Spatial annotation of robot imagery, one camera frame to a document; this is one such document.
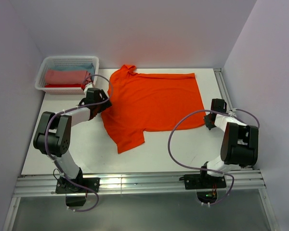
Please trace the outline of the orange t-shirt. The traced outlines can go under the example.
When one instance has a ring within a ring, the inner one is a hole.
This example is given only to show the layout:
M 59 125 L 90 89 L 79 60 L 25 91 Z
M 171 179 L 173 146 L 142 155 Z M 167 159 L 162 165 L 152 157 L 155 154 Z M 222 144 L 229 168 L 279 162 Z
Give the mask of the orange t-shirt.
M 123 65 L 110 77 L 111 107 L 101 117 L 118 154 L 145 142 L 144 132 L 171 131 L 186 115 L 197 111 L 178 126 L 179 130 L 204 125 L 204 106 L 196 75 L 136 73 Z

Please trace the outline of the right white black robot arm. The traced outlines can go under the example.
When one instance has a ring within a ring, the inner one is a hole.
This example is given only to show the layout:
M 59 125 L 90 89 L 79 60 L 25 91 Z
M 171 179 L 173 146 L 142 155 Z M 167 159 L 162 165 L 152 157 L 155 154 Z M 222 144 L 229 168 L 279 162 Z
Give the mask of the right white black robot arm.
M 235 118 L 232 111 L 227 112 L 223 99 L 211 100 L 211 112 L 204 116 L 208 130 L 219 128 L 223 132 L 220 155 L 206 162 L 200 171 L 199 183 L 208 188 L 220 181 L 225 173 L 254 166 L 258 160 L 259 124 L 251 126 Z

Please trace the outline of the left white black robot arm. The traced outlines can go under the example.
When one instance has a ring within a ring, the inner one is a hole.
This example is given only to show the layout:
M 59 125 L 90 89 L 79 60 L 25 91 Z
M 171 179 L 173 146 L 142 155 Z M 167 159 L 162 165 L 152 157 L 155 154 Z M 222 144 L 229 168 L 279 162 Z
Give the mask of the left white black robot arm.
M 42 113 L 33 146 L 53 161 L 60 173 L 60 185 L 73 192 L 85 188 L 82 170 L 69 152 L 71 130 L 73 126 L 92 120 L 111 106 L 104 90 L 89 88 L 86 97 L 75 108 Z

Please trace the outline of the rolled red t-shirt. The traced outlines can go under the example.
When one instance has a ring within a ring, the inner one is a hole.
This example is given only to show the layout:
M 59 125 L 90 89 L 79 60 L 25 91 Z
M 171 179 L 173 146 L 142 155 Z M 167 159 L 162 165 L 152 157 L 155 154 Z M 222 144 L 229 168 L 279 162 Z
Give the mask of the rolled red t-shirt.
M 64 84 L 64 83 L 60 83 L 60 84 L 46 84 L 44 87 L 45 88 L 82 88 L 84 89 L 85 86 L 87 86 L 88 84 L 91 84 L 91 82 L 85 82 L 83 83 L 76 83 L 76 84 Z

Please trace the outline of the rolled light blue t-shirt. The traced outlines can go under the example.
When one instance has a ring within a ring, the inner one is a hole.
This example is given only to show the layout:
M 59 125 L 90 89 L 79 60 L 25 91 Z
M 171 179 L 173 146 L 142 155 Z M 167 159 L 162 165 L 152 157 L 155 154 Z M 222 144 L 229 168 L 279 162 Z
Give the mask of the rolled light blue t-shirt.
M 86 63 L 81 65 L 72 65 L 72 66 L 55 66 L 51 68 L 56 71 L 79 71 L 86 70 L 90 74 L 95 73 L 95 67 L 92 63 Z

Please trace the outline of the rolled pink t-shirt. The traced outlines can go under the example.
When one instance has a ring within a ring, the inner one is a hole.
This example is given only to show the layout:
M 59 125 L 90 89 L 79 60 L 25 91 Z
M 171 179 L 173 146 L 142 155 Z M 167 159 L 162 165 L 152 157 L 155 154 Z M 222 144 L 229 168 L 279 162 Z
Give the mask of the rolled pink t-shirt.
M 46 85 L 80 85 L 89 75 L 90 72 L 86 70 L 58 71 L 50 69 L 44 78 Z

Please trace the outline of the white plastic mesh basket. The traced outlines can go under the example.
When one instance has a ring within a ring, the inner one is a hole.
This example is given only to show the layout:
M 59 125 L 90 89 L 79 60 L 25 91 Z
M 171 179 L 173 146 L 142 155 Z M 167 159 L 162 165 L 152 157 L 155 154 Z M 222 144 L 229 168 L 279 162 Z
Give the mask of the white plastic mesh basket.
M 95 73 L 99 71 L 99 58 L 96 56 L 49 56 L 46 57 L 37 74 L 35 81 L 35 88 L 37 90 L 44 91 L 48 94 L 57 95 L 83 95 L 82 88 L 45 88 L 45 74 L 48 70 L 55 66 L 72 66 L 81 65 L 86 63 L 92 63 L 95 67 Z

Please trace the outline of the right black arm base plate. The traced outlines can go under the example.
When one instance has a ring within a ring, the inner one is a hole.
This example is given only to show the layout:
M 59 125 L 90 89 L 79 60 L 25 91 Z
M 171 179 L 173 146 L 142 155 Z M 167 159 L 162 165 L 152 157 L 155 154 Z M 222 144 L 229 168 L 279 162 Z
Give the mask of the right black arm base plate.
M 213 177 L 208 174 L 185 174 L 179 180 L 184 182 L 186 190 L 226 188 L 224 177 Z

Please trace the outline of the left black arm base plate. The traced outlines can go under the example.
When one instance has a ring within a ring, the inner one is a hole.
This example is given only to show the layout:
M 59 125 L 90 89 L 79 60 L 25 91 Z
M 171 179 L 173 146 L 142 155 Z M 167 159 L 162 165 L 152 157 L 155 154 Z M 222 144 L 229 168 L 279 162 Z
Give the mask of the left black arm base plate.
M 60 178 L 57 181 L 55 193 L 56 194 L 72 194 L 72 193 L 88 193 L 89 189 L 95 191 L 96 193 L 99 191 L 100 186 L 100 178 L 83 178 L 77 184 L 81 185 L 76 186 L 73 183 L 70 183 L 65 178 Z

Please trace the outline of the aluminium front rail frame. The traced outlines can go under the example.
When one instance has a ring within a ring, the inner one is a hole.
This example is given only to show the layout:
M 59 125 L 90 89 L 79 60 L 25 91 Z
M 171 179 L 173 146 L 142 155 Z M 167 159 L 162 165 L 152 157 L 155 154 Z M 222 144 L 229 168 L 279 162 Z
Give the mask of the aluminium front rail frame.
M 100 178 L 98 193 L 99 195 L 124 195 L 184 192 L 184 182 L 179 180 L 183 175 L 184 172 L 98 175 Z M 260 170 L 232 171 L 231 175 L 235 178 L 233 190 L 257 189 L 259 191 L 269 229 L 271 231 L 280 230 Z M 12 230 L 21 198 L 55 196 L 55 188 L 56 180 L 52 175 L 18 178 L 3 230 Z

